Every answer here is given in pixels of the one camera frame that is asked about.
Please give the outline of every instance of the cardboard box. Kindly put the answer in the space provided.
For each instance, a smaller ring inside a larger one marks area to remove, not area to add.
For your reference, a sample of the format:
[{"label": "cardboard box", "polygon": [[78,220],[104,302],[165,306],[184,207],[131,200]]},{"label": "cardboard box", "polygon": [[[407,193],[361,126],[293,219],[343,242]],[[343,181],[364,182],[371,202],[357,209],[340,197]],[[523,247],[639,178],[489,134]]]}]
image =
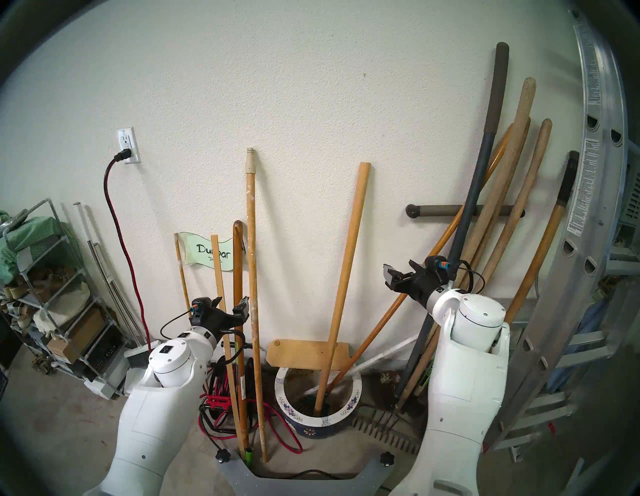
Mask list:
[{"label": "cardboard box", "polygon": [[104,319],[97,308],[91,308],[84,314],[82,320],[76,324],[68,338],[70,343],[65,340],[54,337],[49,341],[47,348],[56,355],[57,358],[64,360],[68,364],[74,363],[78,358],[78,353],[82,353],[91,340],[104,327]]}]

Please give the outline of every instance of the gray rubber grip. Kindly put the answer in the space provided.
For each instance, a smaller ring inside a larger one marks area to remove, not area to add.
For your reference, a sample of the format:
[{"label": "gray rubber grip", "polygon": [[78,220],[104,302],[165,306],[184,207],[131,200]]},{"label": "gray rubber grip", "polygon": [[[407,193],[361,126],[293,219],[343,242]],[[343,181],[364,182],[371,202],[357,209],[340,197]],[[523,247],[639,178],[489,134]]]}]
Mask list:
[{"label": "gray rubber grip", "polygon": [[495,46],[495,63],[493,64],[493,82],[489,96],[489,108],[486,111],[484,132],[496,134],[502,113],[504,87],[507,84],[507,68],[509,67],[509,45],[500,42]]}]

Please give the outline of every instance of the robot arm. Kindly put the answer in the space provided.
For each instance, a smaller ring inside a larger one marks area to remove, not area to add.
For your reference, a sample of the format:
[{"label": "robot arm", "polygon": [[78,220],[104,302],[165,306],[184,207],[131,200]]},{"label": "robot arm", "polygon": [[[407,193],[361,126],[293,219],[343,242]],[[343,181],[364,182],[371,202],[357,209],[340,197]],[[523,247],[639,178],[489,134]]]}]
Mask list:
[{"label": "robot arm", "polygon": [[498,302],[446,286],[446,260],[411,261],[414,273],[384,267],[387,285],[405,292],[441,326],[429,380],[429,418],[409,474],[392,496],[476,496],[484,435],[504,397],[509,325]]},{"label": "robot arm", "polygon": [[120,414],[111,468],[86,495],[159,494],[164,473],[193,426],[213,349],[223,334],[248,317],[248,298],[233,315],[218,309],[219,302],[193,300],[191,327],[153,350],[147,371]]}]

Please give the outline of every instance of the warning sticker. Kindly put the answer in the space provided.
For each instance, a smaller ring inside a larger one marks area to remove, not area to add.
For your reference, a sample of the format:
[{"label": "warning sticker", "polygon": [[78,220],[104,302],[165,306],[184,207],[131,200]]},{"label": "warning sticker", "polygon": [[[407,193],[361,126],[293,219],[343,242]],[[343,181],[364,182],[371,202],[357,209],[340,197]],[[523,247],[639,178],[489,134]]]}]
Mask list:
[{"label": "warning sticker", "polygon": [[589,105],[600,105],[600,76],[598,74],[598,59],[596,51],[591,41],[589,31],[582,25],[577,26],[580,36],[581,46],[584,53],[584,70],[587,84],[587,103]]},{"label": "warning sticker", "polygon": [[579,171],[575,192],[575,200],[569,214],[569,224],[567,231],[576,236],[582,236],[584,223],[587,220],[589,212],[589,204],[591,203],[591,195],[593,194],[593,183],[596,179],[596,167],[598,164],[598,150],[600,142],[598,140],[584,140],[582,148],[582,167]]}]

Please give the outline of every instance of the broom handle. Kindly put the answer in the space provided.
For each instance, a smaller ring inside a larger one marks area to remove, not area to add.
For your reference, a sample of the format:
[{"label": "broom handle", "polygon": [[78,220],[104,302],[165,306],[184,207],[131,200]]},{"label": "broom handle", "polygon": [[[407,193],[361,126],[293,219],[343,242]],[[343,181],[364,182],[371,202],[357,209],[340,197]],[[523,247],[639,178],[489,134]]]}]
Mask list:
[{"label": "broom handle", "polygon": [[[489,166],[489,170],[486,172],[486,176],[484,176],[484,184],[483,184],[483,186],[486,184],[486,182],[489,180],[489,178],[493,174],[493,171],[495,170],[495,168],[497,167],[498,163],[500,162],[500,159],[502,159],[502,155],[504,154],[504,149],[507,146],[507,140],[509,139],[510,131],[511,131],[511,126],[509,126],[509,129],[507,129],[507,131],[504,133],[504,136],[502,137],[502,139],[498,143],[497,148],[493,151],[493,155],[492,155],[492,159],[491,159],[491,165]],[[451,238],[451,236],[453,235],[454,231],[456,230],[456,227],[458,227],[458,223],[460,222],[460,218],[462,217],[463,208],[464,208],[464,205],[462,205],[462,207],[460,207],[460,210],[458,211],[457,215],[453,218],[453,220],[449,223],[449,226],[447,226],[445,231],[442,233],[442,236],[440,236],[440,239],[438,240],[436,245],[433,247],[433,249],[429,253],[430,257],[434,257],[435,255],[438,255],[438,253],[440,253],[440,250],[442,250],[444,245],[447,244],[448,240]],[[367,338],[360,345],[360,347],[355,352],[355,354],[351,357],[351,360],[349,361],[349,363],[346,364],[342,368],[340,373],[338,373],[338,375],[336,375],[336,377],[334,377],[334,379],[331,382],[331,384],[329,384],[327,386],[327,389],[326,389],[326,393],[327,394],[329,394],[331,391],[333,391],[333,389],[343,379],[344,375],[356,363],[356,361],[362,356],[362,353],[367,351],[367,348],[369,347],[369,345],[373,342],[373,340],[380,333],[380,331],[382,331],[382,328],[386,325],[386,323],[389,322],[389,319],[391,317],[393,317],[393,315],[395,314],[396,310],[398,308],[400,308],[400,305],[402,305],[402,302],[406,299],[406,297],[407,297],[407,295],[405,293],[401,293],[401,294],[398,295],[396,300],[391,304],[389,309],[382,316],[382,318],[380,319],[380,322],[378,322],[378,324],[373,328],[373,331],[371,331],[369,333]]]},{"label": "broom handle", "polygon": [[173,240],[175,241],[175,256],[178,258],[178,268],[180,269],[180,281],[182,281],[182,292],[184,293],[184,303],[189,310],[189,317],[191,317],[191,300],[187,293],[187,282],[184,280],[184,268],[182,266],[182,255],[180,254],[180,243],[178,242],[178,233],[173,233]]},{"label": "broom handle", "polygon": [[504,250],[506,250],[507,244],[511,240],[511,236],[513,236],[513,232],[516,230],[518,222],[520,221],[520,214],[524,210],[524,206],[527,203],[527,199],[529,198],[529,194],[531,193],[533,184],[536,181],[536,176],[538,175],[540,164],[542,163],[542,159],[544,158],[545,152],[547,151],[547,144],[549,143],[551,128],[551,120],[544,119],[544,121],[542,121],[542,124],[540,125],[540,132],[538,133],[536,148],[533,150],[533,157],[531,158],[531,165],[529,166],[529,171],[527,171],[527,176],[524,179],[524,183],[522,184],[522,188],[520,189],[518,198],[513,204],[511,215],[509,215],[509,219],[504,225],[502,233],[498,238],[498,243],[495,245],[491,257],[484,267],[482,275],[487,284],[489,284],[489,280],[493,276],[493,272],[500,263],[500,259],[504,254]]},{"label": "broom handle", "polygon": [[[243,265],[243,225],[242,221],[235,221],[234,228],[234,307],[240,303],[243,298],[242,288],[242,265]],[[242,333],[243,326],[240,324],[236,327],[236,331]],[[240,355],[237,358],[237,372],[238,372],[238,384],[237,384],[237,398],[238,398],[238,416],[240,417],[240,438],[242,439],[243,451],[249,447],[249,427],[247,425],[246,415],[246,387],[244,384],[244,341],[239,337],[236,337],[236,352],[240,349]]]},{"label": "broom handle", "polygon": [[247,260],[249,262],[249,315],[251,316],[251,339],[253,344],[253,375],[255,381],[255,405],[258,410],[258,431],[262,461],[267,463],[267,440],[264,432],[264,403],[262,400],[262,362],[260,361],[260,330],[258,325],[258,274],[255,262],[255,163],[253,148],[246,151],[246,220]]},{"label": "broom handle", "polygon": [[356,194],[353,199],[353,207],[351,209],[351,220],[349,221],[349,233],[347,235],[347,243],[344,248],[344,257],[342,258],[342,269],[340,270],[338,293],[335,297],[335,305],[333,306],[333,317],[331,319],[329,340],[327,342],[326,360],[324,362],[322,373],[320,375],[318,394],[316,396],[316,417],[320,415],[320,411],[322,410],[324,395],[326,393],[326,386],[329,380],[329,374],[331,373],[331,364],[333,362],[335,345],[338,341],[340,320],[342,319],[342,311],[344,310],[344,301],[347,297],[347,288],[349,286],[349,277],[351,276],[353,256],[356,251],[356,242],[358,241],[358,231],[360,230],[360,220],[362,219],[362,209],[364,208],[364,198],[367,192],[367,181],[369,180],[370,170],[370,163],[360,162],[360,168],[358,170],[358,182],[356,183]]},{"label": "broom handle", "polygon": [[[222,280],[222,266],[220,265],[220,248],[218,247],[218,235],[211,235],[211,256],[213,257],[213,268],[216,273],[216,290],[218,296],[222,298],[218,304],[218,308],[224,313],[227,313],[227,305],[225,303],[225,286]],[[229,335],[224,334],[222,336],[222,343],[225,347],[225,358],[229,360],[231,358],[231,345],[229,343]],[[238,406],[236,399],[236,380],[234,378],[234,366],[232,363],[227,364],[227,378],[229,380],[229,396],[231,397],[231,410],[234,414],[234,425],[236,432],[240,432],[240,417],[238,416]],[[242,439],[237,436],[238,448],[240,448],[240,456],[244,460],[244,447]]]},{"label": "broom handle", "polygon": [[575,176],[578,170],[579,158],[580,155],[578,152],[569,152],[569,160],[566,164],[566,169],[564,170],[564,177],[562,179],[562,184],[560,185],[560,191],[558,192],[554,209],[551,211],[551,217],[547,223],[545,233],[542,235],[542,239],[540,240],[536,254],[533,256],[531,265],[529,266],[524,279],[520,283],[518,292],[516,293],[516,296],[513,297],[513,300],[511,300],[509,309],[504,316],[504,321],[509,325],[513,322],[513,319],[529,293],[529,289],[531,289],[531,285],[536,280],[536,275],[540,272],[540,267],[542,267],[542,263],[545,261],[545,257],[547,256],[549,247],[554,240],[558,226],[560,226],[560,222],[562,222],[564,209],[569,201],[571,188],[573,187],[573,182],[575,181]]},{"label": "broom handle", "polygon": [[[493,217],[493,213],[496,208],[499,208],[504,198],[502,197],[502,192],[507,186],[508,181],[510,181],[513,176],[513,170],[515,166],[518,164],[518,158],[520,156],[520,150],[522,148],[522,143],[524,142],[524,138],[526,137],[526,130],[529,128],[529,124],[531,122],[531,118],[529,117],[529,113],[531,112],[531,106],[533,105],[533,97],[536,94],[536,80],[532,77],[528,77],[524,80],[522,85],[522,91],[520,92],[520,100],[518,101],[518,109],[516,110],[516,117],[513,120],[511,136],[509,139],[509,143],[507,144],[506,151],[504,153],[504,164],[498,171],[498,174],[495,178],[495,182],[493,183],[492,189],[487,196],[486,202],[484,203],[484,209],[480,213],[478,220],[476,221],[476,225],[474,227],[471,236],[467,239],[465,243],[465,247],[462,251],[462,260],[472,260],[474,255],[476,254],[477,248],[482,241],[484,233],[489,227],[489,223]],[[456,279],[456,285],[459,285],[460,282],[464,279],[465,274],[462,273]],[[411,375],[409,381],[407,382],[404,390],[400,395],[400,399],[396,404],[396,411],[399,412],[403,407],[406,399],[411,394],[411,391],[418,384],[424,369],[427,367],[429,360],[435,353],[436,347],[438,346],[438,340],[440,339],[440,330],[436,330],[427,350],[422,354],[419,364],[416,366],[413,374]]]},{"label": "broom handle", "polygon": [[[520,161],[520,155],[522,155],[522,149],[524,148],[524,144],[527,141],[527,135],[529,134],[529,126],[531,124],[531,118],[527,119],[527,125],[524,128],[524,133],[522,134],[522,140],[520,141],[520,148],[518,149],[518,155],[515,158],[515,166],[512,167],[512,169],[510,170],[509,173],[509,177],[507,178],[507,182],[505,183],[504,187],[502,188],[502,193],[500,194],[500,202],[496,205],[495,210],[493,211],[493,215],[491,216],[491,220],[489,221],[489,225],[486,227],[486,230],[484,232],[484,235],[482,236],[482,240],[480,241],[480,244],[478,245],[478,247],[476,248],[476,252],[473,256],[473,258],[471,259],[471,268],[472,269],[478,269],[479,264],[480,264],[480,260],[483,257],[484,251],[486,250],[487,245],[489,244],[489,241],[491,240],[491,238],[493,237],[493,231],[495,230],[495,226],[496,224],[498,224],[498,217],[500,214],[500,209],[502,208],[502,204],[504,203],[506,197],[507,197],[507,193],[509,192],[509,187],[511,185],[511,181],[513,180],[513,176],[516,172],[516,168],[518,166],[518,162]],[[460,274],[461,280],[460,283],[458,284],[458,287],[466,287],[468,285],[467,279],[468,279],[468,274],[467,272],[462,272]]]},{"label": "broom handle", "polygon": [[[462,250],[462,260],[470,262],[473,259],[489,222],[491,222],[493,212],[497,207],[502,205],[502,191],[505,185],[508,184],[507,181],[512,175],[513,169],[515,169],[515,166],[517,165],[522,136],[524,135],[525,128],[527,127],[529,113],[531,112],[531,106],[533,105],[533,97],[535,94],[536,81],[532,77],[528,77],[524,80],[522,91],[520,92],[518,109],[516,110],[516,117],[511,129],[511,139],[509,140],[504,152],[503,167],[500,167],[500,170],[496,174],[491,191],[484,203],[484,208],[482,212],[480,212],[476,225],[465,243],[465,247]],[[464,274],[462,273],[458,278],[456,278],[456,285],[461,283],[463,277]]]}]

